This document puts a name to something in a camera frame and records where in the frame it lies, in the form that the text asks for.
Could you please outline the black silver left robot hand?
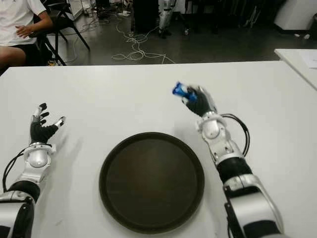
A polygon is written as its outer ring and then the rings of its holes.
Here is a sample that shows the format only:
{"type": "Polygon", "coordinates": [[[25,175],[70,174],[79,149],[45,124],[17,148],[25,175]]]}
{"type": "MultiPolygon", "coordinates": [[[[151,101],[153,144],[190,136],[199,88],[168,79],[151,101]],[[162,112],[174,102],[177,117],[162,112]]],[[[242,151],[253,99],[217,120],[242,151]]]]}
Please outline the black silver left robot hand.
{"type": "Polygon", "coordinates": [[[60,117],[55,123],[45,125],[47,117],[50,113],[46,112],[47,104],[42,103],[36,107],[31,117],[30,123],[30,144],[43,143],[46,144],[49,139],[62,127],[66,122],[66,117],[60,117]]]}

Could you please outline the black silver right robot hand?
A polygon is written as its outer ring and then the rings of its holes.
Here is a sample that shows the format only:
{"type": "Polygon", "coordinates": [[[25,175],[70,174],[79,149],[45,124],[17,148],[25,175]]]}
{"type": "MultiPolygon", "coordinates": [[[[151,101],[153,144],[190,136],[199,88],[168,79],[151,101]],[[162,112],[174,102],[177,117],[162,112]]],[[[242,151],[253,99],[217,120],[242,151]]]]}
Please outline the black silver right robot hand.
{"type": "Polygon", "coordinates": [[[216,105],[210,93],[201,86],[188,86],[188,92],[194,93],[197,96],[195,101],[189,101],[182,98],[183,104],[196,115],[203,117],[206,113],[217,113],[216,105]]]}

